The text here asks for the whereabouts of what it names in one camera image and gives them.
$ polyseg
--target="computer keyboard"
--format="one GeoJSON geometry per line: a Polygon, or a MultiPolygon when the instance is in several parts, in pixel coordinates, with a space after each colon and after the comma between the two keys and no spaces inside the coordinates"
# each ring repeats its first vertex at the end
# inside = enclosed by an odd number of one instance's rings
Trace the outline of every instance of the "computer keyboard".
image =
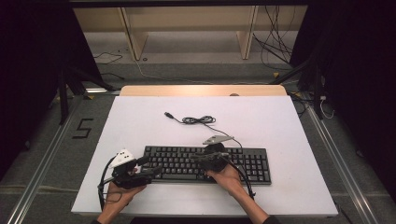
{"type": "MultiPolygon", "coordinates": [[[[232,155],[230,160],[233,164],[237,167],[245,167],[245,171],[240,170],[245,173],[251,185],[271,184],[265,148],[226,147],[225,149],[232,155]]],[[[205,175],[205,170],[198,163],[190,159],[190,154],[203,151],[204,147],[147,146],[144,155],[149,156],[149,162],[142,165],[141,172],[144,173],[161,165],[161,173],[155,175],[152,182],[215,183],[211,177],[205,175]]]]}

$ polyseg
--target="gray carpet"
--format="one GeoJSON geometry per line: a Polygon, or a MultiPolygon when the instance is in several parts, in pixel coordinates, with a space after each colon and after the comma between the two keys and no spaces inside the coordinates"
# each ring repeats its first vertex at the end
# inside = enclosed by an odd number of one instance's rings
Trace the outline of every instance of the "gray carpet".
{"type": "MultiPolygon", "coordinates": [[[[102,73],[113,73],[125,78],[122,80],[118,77],[104,75],[105,82],[117,87],[147,84],[193,84],[185,80],[163,80],[143,77],[135,64],[100,64],[99,68],[102,73]]],[[[188,80],[216,84],[236,82],[267,83],[274,80],[274,70],[262,64],[206,64],[205,66],[201,64],[141,64],[141,68],[143,73],[149,76],[160,78],[183,77],[188,80]]],[[[96,87],[89,82],[85,83],[85,85],[86,87],[96,87]]],[[[295,91],[295,83],[286,85],[286,89],[295,91]]],[[[77,196],[77,190],[90,164],[114,98],[114,95],[97,94],[92,99],[83,100],[71,120],[61,147],[23,223],[54,223],[55,217],[57,223],[89,223],[91,221],[91,217],[75,215],[70,210],[77,196]],[[83,123],[84,127],[90,127],[92,130],[87,138],[75,139],[73,136],[85,134],[85,132],[77,130],[82,119],[92,119],[83,123]]],[[[295,106],[296,112],[302,111],[301,104],[295,102],[295,106]]],[[[22,194],[23,186],[29,183],[35,168],[40,163],[59,127],[59,120],[60,106],[55,100],[52,109],[49,109],[48,114],[37,128],[35,136],[32,136],[31,148],[20,154],[0,182],[0,223],[7,221],[13,206],[22,194]]],[[[302,115],[301,122],[334,201],[345,210],[353,223],[362,223],[361,217],[347,194],[340,175],[334,168],[329,153],[307,111],[302,115]]],[[[334,119],[325,119],[325,123],[331,132],[334,142],[342,151],[348,166],[366,194],[380,223],[394,223],[396,220],[395,203],[375,177],[370,165],[363,158],[356,155],[356,147],[342,121],[335,117],[334,119]]],[[[128,223],[130,219],[130,217],[119,216],[114,223],[128,223]]],[[[348,223],[346,217],[341,214],[331,218],[280,217],[279,219],[282,223],[348,223]]]]}

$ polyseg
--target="floor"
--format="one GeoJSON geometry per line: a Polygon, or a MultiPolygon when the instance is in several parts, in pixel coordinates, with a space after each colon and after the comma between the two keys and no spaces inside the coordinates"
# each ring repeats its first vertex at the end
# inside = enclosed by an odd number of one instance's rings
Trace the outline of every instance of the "floor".
{"type": "MultiPolygon", "coordinates": [[[[139,66],[132,60],[123,34],[85,35],[104,81],[118,87],[265,84],[274,80],[276,73],[282,75],[290,69],[271,53],[262,52],[256,41],[249,59],[242,60],[233,32],[150,33],[139,66]]],[[[259,39],[267,35],[256,34],[259,39]]],[[[287,32],[286,45],[292,48],[296,36],[297,32],[287,32]]],[[[293,77],[283,85],[287,91],[295,92],[297,80],[293,77]]],[[[97,88],[84,84],[88,89],[97,88]]],[[[299,94],[310,96],[309,92],[299,94]]],[[[90,223],[92,217],[72,214],[70,210],[116,94],[88,95],[73,97],[70,93],[71,119],[63,126],[59,125],[59,99],[54,99],[30,139],[30,149],[20,154],[0,182],[0,223],[11,220],[19,211],[19,203],[26,205],[19,223],[53,223],[55,218],[57,223],[90,223]],[[73,138],[81,135],[78,126],[82,119],[90,119],[86,121],[90,135],[73,138]],[[27,192],[33,195],[25,197],[27,192]]],[[[395,202],[370,165],[357,154],[354,141],[336,112],[331,119],[318,120],[310,104],[295,101],[295,107],[301,113],[301,123],[334,202],[345,213],[330,218],[280,217],[282,223],[395,223],[395,202]]],[[[330,105],[324,104],[323,111],[328,117],[332,115],[330,105]]],[[[114,223],[130,220],[131,217],[119,216],[114,223]]]]}

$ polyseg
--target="white table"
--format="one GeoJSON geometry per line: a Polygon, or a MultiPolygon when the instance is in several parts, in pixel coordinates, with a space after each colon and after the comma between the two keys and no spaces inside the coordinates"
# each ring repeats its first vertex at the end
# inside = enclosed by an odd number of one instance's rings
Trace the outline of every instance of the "white table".
{"type": "MultiPolygon", "coordinates": [[[[118,96],[82,182],[72,212],[100,213],[97,185],[108,160],[123,148],[136,157],[145,146],[201,147],[219,134],[177,119],[210,115],[212,126],[243,147],[267,149],[271,186],[253,187],[255,200],[270,215],[333,217],[337,210],[289,96],[118,96]]],[[[238,147],[234,141],[226,147],[238,147]]],[[[216,184],[151,184],[122,213],[139,217],[244,217],[216,184]]]]}

